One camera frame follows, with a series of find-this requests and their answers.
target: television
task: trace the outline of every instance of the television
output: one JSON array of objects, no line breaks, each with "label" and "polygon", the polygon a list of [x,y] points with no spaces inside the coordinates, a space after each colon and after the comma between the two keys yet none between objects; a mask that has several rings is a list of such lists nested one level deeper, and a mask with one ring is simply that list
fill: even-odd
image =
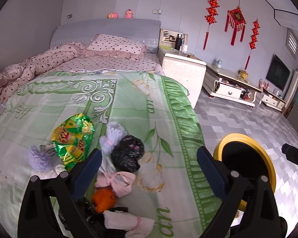
[{"label": "television", "polygon": [[271,61],[266,79],[274,84],[277,88],[284,91],[287,80],[290,75],[290,70],[286,65],[275,55]]}]

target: yellow ring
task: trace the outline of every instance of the yellow ring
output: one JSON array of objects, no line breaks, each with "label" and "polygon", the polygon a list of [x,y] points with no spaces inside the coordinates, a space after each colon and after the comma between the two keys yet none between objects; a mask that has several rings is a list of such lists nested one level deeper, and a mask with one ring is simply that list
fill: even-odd
[{"label": "yellow ring", "polygon": [[[261,156],[261,158],[264,160],[265,165],[268,169],[269,183],[274,193],[276,189],[276,172],[275,172],[273,162],[271,161],[269,155],[266,153],[265,149],[263,149],[263,147],[258,142],[251,139],[250,137],[240,133],[231,133],[229,135],[226,135],[215,147],[214,155],[213,155],[214,159],[222,161],[222,153],[223,153],[224,146],[233,141],[239,141],[247,144],[248,146],[252,147]],[[246,202],[244,200],[241,200],[241,203],[238,209],[241,211],[245,211],[245,208],[246,208]]]}]

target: wall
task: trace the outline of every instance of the wall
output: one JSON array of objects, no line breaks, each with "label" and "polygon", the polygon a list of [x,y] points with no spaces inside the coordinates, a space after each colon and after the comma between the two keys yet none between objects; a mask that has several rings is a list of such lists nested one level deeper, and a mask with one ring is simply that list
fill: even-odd
[{"label": "wall", "polygon": [[49,49],[63,0],[8,0],[0,11],[0,72]]},{"label": "wall", "polygon": [[[68,14],[73,14],[69,22],[75,22],[104,18],[114,11],[124,17],[125,11],[132,9],[136,18],[160,20],[162,28],[188,33],[188,51],[200,59],[212,62],[221,58],[223,67],[237,71],[245,67],[250,53],[252,22],[258,19],[260,35],[256,43],[257,49],[252,51],[247,69],[249,79],[256,84],[260,78],[265,79],[274,54],[277,54],[291,71],[296,69],[297,60],[285,47],[287,29],[274,20],[274,10],[265,0],[241,0],[241,9],[247,21],[246,33],[242,43],[239,42],[239,33],[235,46],[231,46],[233,29],[230,28],[225,33],[224,27],[227,11],[236,8],[238,2],[239,0],[219,1],[217,23],[210,26],[205,51],[202,47],[208,27],[204,18],[207,15],[206,8],[209,7],[207,0],[64,0],[61,22],[68,22]],[[153,9],[162,10],[162,14],[152,14]]]}]

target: red hanging ornament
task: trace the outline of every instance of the red hanging ornament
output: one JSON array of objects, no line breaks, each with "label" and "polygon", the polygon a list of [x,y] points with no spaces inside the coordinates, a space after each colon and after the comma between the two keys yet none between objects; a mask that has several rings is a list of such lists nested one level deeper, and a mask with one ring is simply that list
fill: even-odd
[{"label": "red hanging ornament", "polygon": [[[261,28],[259,26],[258,20],[253,22],[254,24],[254,28],[252,28],[253,34],[250,36],[252,41],[250,41],[250,54],[252,52],[253,49],[256,49],[256,45],[255,43],[257,42],[257,36],[259,35],[258,29]],[[247,62],[245,65],[245,70],[247,69],[248,63],[250,62],[250,55],[247,58]]]},{"label": "red hanging ornament", "polygon": [[207,22],[209,23],[209,25],[207,27],[207,33],[205,35],[203,50],[205,50],[205,47],[207,46],[207,39],[209,36],[210,25],[213,23],[216,23],[214,16],[218,15],[216,8],[219,7],[219,4],[217,3],[217,1],[220,1],[220,0],[209,0],[208,1],[208,3],[210,4],[210,7],[207,8],[209,15],[205,16],[205,18],[206,18]]},{"label": "red hanging ornament", "polygon": [[228,24],[230,24],[231,27],[234,29],[231,45],[233,46],[235,44],[236,35],[239,31],[242,31],[240,42],[243,42],[246,21],[239,6],[237,6],[236,9],[232,11],[227,11],[225,32],[227,32],[228,30]]}]

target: snack bag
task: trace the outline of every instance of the snack bag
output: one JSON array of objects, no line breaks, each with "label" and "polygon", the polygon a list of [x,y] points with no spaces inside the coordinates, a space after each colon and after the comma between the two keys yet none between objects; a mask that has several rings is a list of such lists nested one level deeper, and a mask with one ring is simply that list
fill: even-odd
[{"label": "snack bag", "polygon": [[91,119],[82,113],[70,117],[53,131],[51,140],[67,169],[85,160],[94,131]]}]

